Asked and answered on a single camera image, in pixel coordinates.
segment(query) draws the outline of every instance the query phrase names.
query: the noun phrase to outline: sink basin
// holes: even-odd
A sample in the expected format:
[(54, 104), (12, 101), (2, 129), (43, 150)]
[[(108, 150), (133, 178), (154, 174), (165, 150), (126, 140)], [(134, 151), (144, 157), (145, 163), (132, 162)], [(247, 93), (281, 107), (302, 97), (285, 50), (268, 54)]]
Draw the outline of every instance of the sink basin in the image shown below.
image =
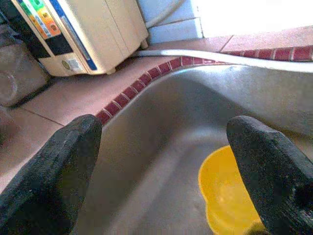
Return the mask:
[(313, 159), (313, 74), (236, 65), (169, 73), (103, 127), (72, 234), (213, 234), (198, 170), (227, 145), (226, 123), (255, 117)]

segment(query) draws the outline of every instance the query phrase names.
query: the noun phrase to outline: yellow bowl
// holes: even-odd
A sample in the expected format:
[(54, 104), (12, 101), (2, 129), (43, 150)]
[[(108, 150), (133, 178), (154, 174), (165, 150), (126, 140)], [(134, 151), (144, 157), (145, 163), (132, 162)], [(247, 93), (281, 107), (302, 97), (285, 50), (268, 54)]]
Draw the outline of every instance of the yellow bowl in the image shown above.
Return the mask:
[(229, 145), (204, 160), (198, 181), (206, 201), (206, 219), (215, 234), (242, 235), (264, 230)]

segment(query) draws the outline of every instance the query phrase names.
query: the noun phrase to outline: bright light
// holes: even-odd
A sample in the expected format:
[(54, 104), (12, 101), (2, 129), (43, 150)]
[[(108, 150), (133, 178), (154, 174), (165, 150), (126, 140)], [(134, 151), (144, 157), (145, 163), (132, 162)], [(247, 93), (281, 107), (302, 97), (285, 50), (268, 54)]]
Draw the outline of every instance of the bright light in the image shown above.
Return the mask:
[(310, 0), (193, 0), (205, 37), (280, 31), (313, 25)]

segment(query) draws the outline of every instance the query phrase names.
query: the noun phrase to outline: red tile border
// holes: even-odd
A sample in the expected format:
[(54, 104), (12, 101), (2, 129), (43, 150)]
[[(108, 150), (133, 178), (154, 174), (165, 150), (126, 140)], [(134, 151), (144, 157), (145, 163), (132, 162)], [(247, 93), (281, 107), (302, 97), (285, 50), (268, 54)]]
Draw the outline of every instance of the red tile border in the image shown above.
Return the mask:
[(174, 60), (170, 60), (171, 69), (175, 70), (179, 67), (181, 67), (180, 57), (176, 58)]
[(120, 108), (116, 104), (114, 104), (113, 101), (109, 103), (104, 109), (107, 110), (112, 116), (120, 111)]
[(257, 54), (257, 50), (245, 50), (243, 53), (244, 57), (255, 58)]
[(128, 99), (125, 98), (125, 96), (123, 96), (122, 94), (119, 94), (115, 99), (114, 101), (116, 103), (119, 104), (119, 106), (121, 106), (122, 108), (125, 107), (125, 105), (128, 103)]
[(136, 89), (136, 91), (139, 93), (142, 91), (142, 89), (144, 89), (145, 85), (143, 84), (143, 82), (137, 80), (132, 84), (132, 87)]
[(99, 113), (96, 114), (96, 117), (100, 119), (102, 125), (106, 124), (110, 120), (110, 116), (101, 110)]
[(143, 74), (140, 78), (139, 78), (140, 81), (143, 82), (143, 84), (145, 84), (146, 86), (152, 82), (152, 78), (146, 74)]
[(192, 57), (183, 56), (181, 58), (181, 64), (183, 66), (185, 66), (185, 65), (192, 65)]
[(168, 73), (169, 71), (171, 71), (171, 68), (169, 66), (169, 63), (166, 62), (166, 63), (163, 63), (161, 65), (158, 66), (160, 71), (161, 71), (161, 74), (166, 74)]
[(313, 46), (294, 48), (292, 61), (311, 61), (313, 54)]
[(291, 59), (292, 48), (275, 49), (274, 60), (289, 61)]
[(201, 64), (203, 64), (203, 59), (194, 57), (194, 63), (193, 64), (194, 65), (201, 65)]
[[(277, 49), (261, 49), (261, 50), (246, 50), (246, 51), (229, 51), (225, 52), (231, 55), (252, 57), (268, 60), (282, 60), (282, 61), (313, 61), (313, 46), (307, 47), (288, 47)], [(170, 71), (180, 69), (187, 66), (199, 65), (227, 65), (228, 63), (222, 61), (214, 61), (202, 58), (182, 56), (169, 62), (163, 63), (150, 69), (141, 75), (131, 86), (126, 88), (119, 94), (111, 103), (109, 103), (103, 110), (96, 114), (101, 120), (102, 125), (106, 124), (113, 116), (115, 116), (121, 109), (123, 109), (138, 93), (145, 89), (154, 80), (161, 77)]]
[(259, 54), (258, 54), (258, 58), (259, 58), (259, 59), (270, 60), (270, 59), (271, 59), (272, 52), (273, 52), (272, 49), (260, 50), (260, 51), (259, 51)]
[(148, 74), (150, 74), (152, 79), (161, 75), (160, 71), (157, 68), (153, 68), (153, 69), (149, 70)]
[(137, 95), (131, 87), (126, 88), (122, 93), (125, 94), (130, 100)]

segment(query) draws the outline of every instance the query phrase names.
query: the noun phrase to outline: white hose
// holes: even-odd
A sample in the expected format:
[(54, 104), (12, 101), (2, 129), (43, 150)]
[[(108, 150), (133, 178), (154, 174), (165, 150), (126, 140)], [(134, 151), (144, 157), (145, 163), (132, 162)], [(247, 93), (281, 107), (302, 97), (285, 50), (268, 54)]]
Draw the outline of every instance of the white hose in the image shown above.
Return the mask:
[(159, 15), (154, 17), (152, 20), (146, 22), (146, 27), (151, 28), (157, 23), (164, 20), (170, 14), (172, 14), (185, 0), (173, 0)]
[(140, 50), (132, 55), (132, 57), (135, 56), (190, 56), (208, 60), (223, 61), (231, 64), (255, 66), (271, 70), (313, 73), (313, 62), (264, 60), (200, 50), (184, 50), (184, 49)]

